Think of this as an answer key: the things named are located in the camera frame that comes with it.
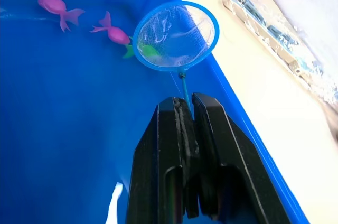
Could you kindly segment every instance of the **clear plastic package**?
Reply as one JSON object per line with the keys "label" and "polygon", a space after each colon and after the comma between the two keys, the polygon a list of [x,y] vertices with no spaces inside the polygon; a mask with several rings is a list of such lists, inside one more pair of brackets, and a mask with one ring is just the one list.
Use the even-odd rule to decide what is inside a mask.
{"label": "clear plastic package", "polygon": [[273,12],[259,0],[223,0],[223,4],[243,21],[271,55],[338,113],[338,81],[300,38],[305,30],[291,26],[281,13]]}

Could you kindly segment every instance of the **white table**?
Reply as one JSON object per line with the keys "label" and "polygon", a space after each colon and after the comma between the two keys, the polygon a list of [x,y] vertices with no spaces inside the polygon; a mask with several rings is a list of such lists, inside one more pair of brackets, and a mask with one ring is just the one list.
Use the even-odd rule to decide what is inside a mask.
{"label": "white table", "polygon": [[213,55],[310,223],[338,223],[338,144],[320,103],[222,0],[188,1],[216,16],[221,34]]}

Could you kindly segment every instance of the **fish fin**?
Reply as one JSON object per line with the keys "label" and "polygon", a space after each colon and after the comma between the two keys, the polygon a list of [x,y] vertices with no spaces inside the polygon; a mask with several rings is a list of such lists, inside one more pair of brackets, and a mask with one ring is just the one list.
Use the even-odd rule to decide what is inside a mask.
{"label": "fish fin", "polygon": [[61,26],[61,29],[62,29],[63,32],[64,32],[65,29],[71,31],[67,26],[67,22],[65,22],[63,14],[60,14],[60,26]]}
{"label": "fish fin", "polygon": [[132,56],[134,56],[134,50],[133,50],[133,46],[130,44],[126,44],[125,47],[127,48],[127,52],[126,54],[124,54],[124,56],[122,57],[123,59],[129,59]]}
{"label": "fish fin", "polygon": [[90,33],[95,33],[95,32],[104,31],[108,29],[107,27],[95,27],[95,26],[93,26],[93,28],[94,29],[91,30]]}
{"label": "fish fin", "polygon": [[64,19],[68,22],[73,23],[76,26],[79,26],[78,17],[83,14],[85,11],[82,9],[73,9],[64,13]]}
{"label": "fish fin", "polygon": [[111,27],[110,13],[108,11],[106,11],[105,18],[103,18],[102,20],[100,20],[99,23],[103,27]]}

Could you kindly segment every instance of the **blue water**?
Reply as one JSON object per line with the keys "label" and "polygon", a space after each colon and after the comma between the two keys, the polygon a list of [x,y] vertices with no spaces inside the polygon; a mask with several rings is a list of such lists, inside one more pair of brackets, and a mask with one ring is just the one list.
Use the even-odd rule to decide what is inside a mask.
{"label": "blue water", "polygon": [[[124,223],[134,149],[155,106],[182,93],[177,75],[89,33],[108,10],[132,35],[138,22],[121,1],[65,0],[86,13],[63,33],[37,0],[2,0],[1,223],[104,223],[117,182]],[[189,70],[190,93],[221,96],[211,76],[204,62]]]}

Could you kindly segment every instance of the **net handle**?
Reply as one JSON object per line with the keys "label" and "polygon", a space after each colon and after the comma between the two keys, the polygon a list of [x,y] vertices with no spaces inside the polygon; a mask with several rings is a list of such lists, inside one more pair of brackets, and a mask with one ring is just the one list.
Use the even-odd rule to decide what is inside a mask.
{"label": "net handle", "polygon": [[189,100],[189,95],[188,95],[188,90],[186,88],[186,83],[185,83],[185,73],[184,72],[180,72],[179,73],[179,78],[182,80],[182,88],[183,88],[183,96],[184,96],[184,100],[186,101],[186,103],[188,104],[188,108],[191,111],[191,107],[190,107],[190,100]]}

